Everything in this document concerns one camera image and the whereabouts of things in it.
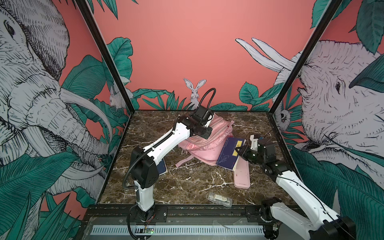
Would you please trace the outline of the pink student backpack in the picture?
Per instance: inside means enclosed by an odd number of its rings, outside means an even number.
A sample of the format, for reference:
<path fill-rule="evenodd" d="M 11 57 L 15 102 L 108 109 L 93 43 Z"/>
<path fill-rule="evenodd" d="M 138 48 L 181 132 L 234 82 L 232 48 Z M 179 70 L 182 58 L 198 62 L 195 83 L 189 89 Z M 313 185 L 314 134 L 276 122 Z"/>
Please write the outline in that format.
<path fill-rule="evenodd" d="M 214 114 L 214 118 L 210 123 L 213 130 L 207 140 L 200 136 L 193 136 L 178 144 L 181 149 L 189 152 L 190 156 L 179 161 L 176 167 L 180 167 L 192 158 L 196 158 L 209 166 L 216 166 L 227 138 L 233 137 L 233 124 L 234 121 L 226 121 Z"/>

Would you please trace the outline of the dark blue book yellow label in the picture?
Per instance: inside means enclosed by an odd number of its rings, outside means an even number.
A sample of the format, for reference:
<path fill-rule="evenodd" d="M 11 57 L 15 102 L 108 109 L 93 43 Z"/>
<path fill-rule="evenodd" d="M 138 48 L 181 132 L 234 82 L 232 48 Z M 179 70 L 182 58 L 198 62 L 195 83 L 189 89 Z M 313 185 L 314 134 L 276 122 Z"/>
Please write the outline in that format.
<path fill-rule="evenodd" d="M 246 140 L 242 138 L 227 138 L 216 165 L 234 171 L 238 161 L 238 152 L 236 151 L 236 148 L 242 147 L 245 142 Z"/>

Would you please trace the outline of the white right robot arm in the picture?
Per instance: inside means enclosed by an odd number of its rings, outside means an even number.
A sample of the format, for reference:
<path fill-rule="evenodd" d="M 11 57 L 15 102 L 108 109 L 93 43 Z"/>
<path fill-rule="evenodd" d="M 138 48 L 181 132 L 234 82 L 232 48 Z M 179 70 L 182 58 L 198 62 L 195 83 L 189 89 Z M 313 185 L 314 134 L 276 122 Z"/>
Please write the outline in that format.
<path fill-rule="evenodd" d="M 260 219 L 266 223 L 264 235 L 274 240 L 279 235 L 279 224 L 285 224 L 305 240 L 355 240 L 356 224 L 349 217 L 341 217 L 321 201 L 284 161 L 275 154 L 267 154 L 265 141 L 253 150 L 249 145 L 235 147 L 238 156 L 259 165 L 264 173 L 280 186 L 305 213 L 304 216 L 290 209 L 280 199 L 273 197 L 262 202 Z"/>

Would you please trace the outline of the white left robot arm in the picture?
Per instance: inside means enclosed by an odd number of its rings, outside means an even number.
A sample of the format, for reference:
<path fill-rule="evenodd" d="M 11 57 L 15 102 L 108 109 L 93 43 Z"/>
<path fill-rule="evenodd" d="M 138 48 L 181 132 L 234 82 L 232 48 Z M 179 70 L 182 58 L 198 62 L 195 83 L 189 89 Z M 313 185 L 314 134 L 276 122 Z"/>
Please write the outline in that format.
<path fill-rule="evenodd" d="M 154 184 L 159 179 L 158 165 L 161 160 L 179 143 L 193 135 L 208 139 L 214 115 L 198 121 L 192 116 L 181 116 L 175 119 L 173 127 L 152 144 L 136 147 L 131 153 L 131 162 L 123 180 L 123 189 L 127 190 L 128 178 L 134 180 L 137 208 L 147 213 L 154 208 Z"/>

